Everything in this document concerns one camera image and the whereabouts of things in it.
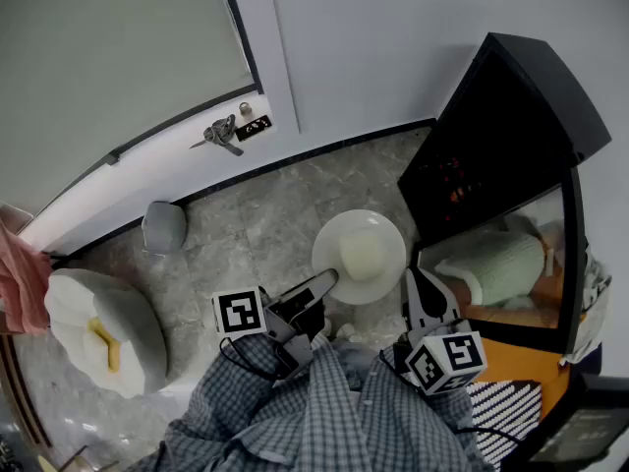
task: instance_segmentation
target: black cable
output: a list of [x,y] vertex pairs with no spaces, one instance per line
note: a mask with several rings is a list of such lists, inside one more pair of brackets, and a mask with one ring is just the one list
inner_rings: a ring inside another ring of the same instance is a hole
[[[236,352],[236,354],[242,358],[245,363],[249,366],[244,366],[243,364],[241,364],[240,362],[236,362],[233,358],[231,358],[227,353],[225,353],[225,350],[223,350],[223,342],[224,341],[228,341],[229,344],[231,345],[232,348],[234,348],[234,351]],[[223,337],[223,339],[220,341],[220,344],[218,345],[218,349],[220,350],[220,353],[227,359],[229,360],[232,364],[237,365],[238,367],[240,367],[241,369],[244,369],[245,371],[255,374],[257,376],[260,376],[261,378],[264,378],[265,380],[268,380],[270,382],[276,382],[279,378],[277,377],[276,374],[271,374],[271,373],[266,373],[265,371],[262,371],[258,368],[256,368],[250,361],[249,359],[243,355],[243,353],[236,347],[236,345],[233,343],[233,341],[229,338],[229,337]]]
[[[397,377],[399,378],[402,382],[404,382],[404,384],[407,384],[408,386],[410,386],[413,390],[418,391],[418,387],[415,386],[414,384],[412,384],[411,382],[409,382],[408,380],[404,379],[403,376],[401,376],[394,368],[391,364],[389,364],[389,362],[384,358],[384,350],[380,350],[380,353],[378,354],[379,359],[382,361],[382,363],[388,367],[391,372]],[[497,436],[501,436],[504,437],[505,439],[509,439],[510,441],[512,441],[513,443],[516,444],[521,444],[522,441],[520,441],[518,438],[513,437],[509,434],[507,434],[506,432],[502,432],[501,430],[496,430],[496,429],[488,429],[485,427],[466,427],[463,429],[458,429],[457,431],[455,431],[455,434],[467,434],[467,433],[472,433],[472,432],[478,432],[478,433],[485,433],[485,434],[496,434]]]
[[496,429],[487,429],[484,427],[469,427],[469,428],[464,428],[464,429],[458,429],[454,433],[455,434],[469,434],[472,432],[478,432],[481,434],[496,434],[497,436],[501,436],[501,437],[504,437],[505,439],[509,439],[513,443],[516,443],[516,444],[522,443],[522,441],[520,441],[517,437],[513,437],[507,434],[506,432],[502,432],[501,430],[496,430]]

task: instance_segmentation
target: black and white marker cube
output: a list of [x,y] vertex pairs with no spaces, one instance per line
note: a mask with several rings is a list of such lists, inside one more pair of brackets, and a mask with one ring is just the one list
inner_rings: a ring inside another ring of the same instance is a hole
[[428,335],[406,359],[426,395],[461,388],[486,368],[487,359],[478,332]]
[[240,288],[212,294],[212,307],[218,336],[238,339],[266,332],[264,309],[257,287]]

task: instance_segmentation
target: pink cloth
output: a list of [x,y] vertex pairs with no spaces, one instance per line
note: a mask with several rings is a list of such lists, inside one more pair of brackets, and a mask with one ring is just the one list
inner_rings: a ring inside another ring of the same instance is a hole
[[0,298],[5,303],[9,330],[46,332],[50,318],[43,298],[51,272],[48,256],[10,233],[0,221]]

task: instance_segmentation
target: black device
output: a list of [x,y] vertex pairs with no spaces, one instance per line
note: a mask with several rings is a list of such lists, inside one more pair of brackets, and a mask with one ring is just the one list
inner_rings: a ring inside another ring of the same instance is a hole
[[469,317],[484,338],[572,351],[586,264],[577,165],[610,141],[583,88],[546,42],[487,35],[398,183],[423,259],[445,250],[455,236],[511,229],[507,217],[531,204],[551,203],[558,211],[555,274],[561,271],[562,286],[554,302],[541,306],[556,317],[541,314],[535,326]]
[[503,472],[582,470],[629,427],[629,380],[579,375],[548,415],[501,462]]

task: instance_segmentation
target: plaid shirt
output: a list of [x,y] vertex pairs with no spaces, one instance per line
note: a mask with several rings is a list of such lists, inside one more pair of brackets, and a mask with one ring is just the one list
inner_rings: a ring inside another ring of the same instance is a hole
[[[246,336],[238,346],[259,369],[275,371],[265,335]],[[475,434],[452,432],[473,426],[465,389],[423,399],[376,358],[355,409],[328,340],[318,335],[313,350],[309,368],[284,383],[219,355],[159,450],[128,470],[493,470],[479,454]],[[392,362],[390,348],[385,356]]]

